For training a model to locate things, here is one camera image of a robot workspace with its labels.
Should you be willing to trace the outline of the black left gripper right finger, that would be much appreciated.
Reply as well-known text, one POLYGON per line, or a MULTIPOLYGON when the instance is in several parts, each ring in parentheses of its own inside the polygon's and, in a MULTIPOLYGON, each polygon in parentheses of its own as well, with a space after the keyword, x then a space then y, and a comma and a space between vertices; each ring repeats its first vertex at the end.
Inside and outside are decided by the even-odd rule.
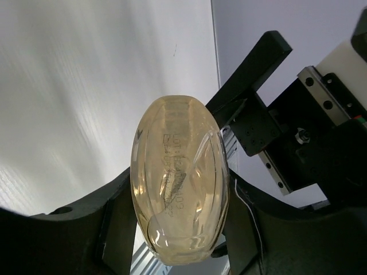
POLYGON ((365 274, 366 208, 287 205, 231 173, 224 227, 233 274, 365 274))

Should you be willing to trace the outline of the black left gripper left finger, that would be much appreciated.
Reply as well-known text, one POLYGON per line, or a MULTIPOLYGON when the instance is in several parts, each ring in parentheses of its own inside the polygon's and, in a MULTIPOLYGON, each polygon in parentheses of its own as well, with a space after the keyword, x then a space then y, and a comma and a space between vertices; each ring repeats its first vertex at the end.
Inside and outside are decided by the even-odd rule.
POLYGON ((135 231, 126 169, 50 214, 1 209, 1 274, 129 274, 135 231))

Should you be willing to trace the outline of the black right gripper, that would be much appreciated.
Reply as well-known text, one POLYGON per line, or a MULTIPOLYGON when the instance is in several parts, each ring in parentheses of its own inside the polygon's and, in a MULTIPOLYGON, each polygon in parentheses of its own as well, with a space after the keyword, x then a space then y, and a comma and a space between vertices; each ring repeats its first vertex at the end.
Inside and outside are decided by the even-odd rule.
POLYGON ((292 52, 265 32, 206 104, 219 126, 231 122, 242 147, 239 173, 293 206, 366 206, 366 109, 334 73, 313 67, 270 104, 258 89, 292 52))

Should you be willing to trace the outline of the clear amber soap bottle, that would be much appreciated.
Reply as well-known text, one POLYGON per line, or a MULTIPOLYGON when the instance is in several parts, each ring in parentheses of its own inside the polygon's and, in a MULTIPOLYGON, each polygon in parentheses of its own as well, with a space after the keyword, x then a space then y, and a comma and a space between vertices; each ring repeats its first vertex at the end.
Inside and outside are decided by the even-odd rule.
POLYGON ((130 182, 138 224, 165 265, 207 259, 222 233, 229 168, 213 115, 191 96, 155 100, 137 127, 130 182))

